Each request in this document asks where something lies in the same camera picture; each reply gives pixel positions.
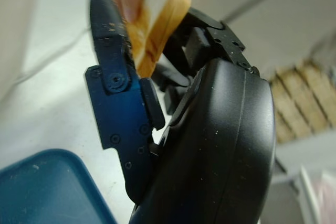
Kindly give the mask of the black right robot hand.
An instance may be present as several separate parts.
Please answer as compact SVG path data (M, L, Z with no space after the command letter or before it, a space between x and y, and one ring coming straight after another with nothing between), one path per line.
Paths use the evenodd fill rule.
M190 8L164 53L192 82L169 123L140 78L112 0L90 0L98 64L86 83L103 148L118 152L130 223L257 223L275 159L269 83L224 23Z

